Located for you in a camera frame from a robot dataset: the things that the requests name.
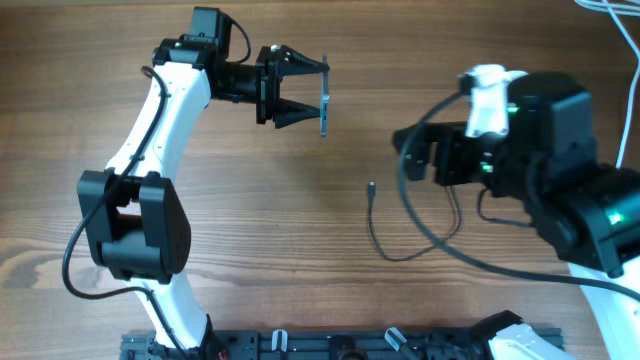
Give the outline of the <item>Galaxy S25 smartphone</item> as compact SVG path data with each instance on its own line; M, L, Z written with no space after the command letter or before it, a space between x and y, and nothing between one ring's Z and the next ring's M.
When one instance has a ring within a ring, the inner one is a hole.
M321 102L320 102L320 135L327 136L328 132L328 106L330 101L329 95L329 72L322 73L321 82Z

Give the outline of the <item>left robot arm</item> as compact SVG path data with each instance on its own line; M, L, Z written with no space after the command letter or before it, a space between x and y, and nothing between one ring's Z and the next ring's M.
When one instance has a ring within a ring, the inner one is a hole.
M139 296L155 327L150 352L162 359L225 357L185 272L191 227L174 187L201 113L214 100L247 103L258 123L277 128L328 115L326 102L312 106L280 93L288 76L327 77L326 60L286 45L231 60L237 29L223 11L198 7L187 33L163 40L145 67L151 86L126 141L103 170L84 172L77 185L82 218L72 239L86 238L94 263Z

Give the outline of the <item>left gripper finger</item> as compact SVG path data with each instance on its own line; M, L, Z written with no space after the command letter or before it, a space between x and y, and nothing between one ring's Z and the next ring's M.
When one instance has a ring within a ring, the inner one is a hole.
M288 46L275 51L275 73L279 77L328 73L330 66L306 57Z
M319 116L320 109L318 107L288 99L279 99L273 114L273 121L275 128L281 129Z

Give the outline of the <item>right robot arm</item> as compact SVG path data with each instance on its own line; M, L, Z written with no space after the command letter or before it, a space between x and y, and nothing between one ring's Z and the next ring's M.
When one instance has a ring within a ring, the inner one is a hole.
M457 92L471 105L464 122L432 114L396 131L398 181L424 177L444 187L480 183L519 200L538 236L569 268L613 359L639 355L639 174L602 164L591 96L571 76L479 65Z

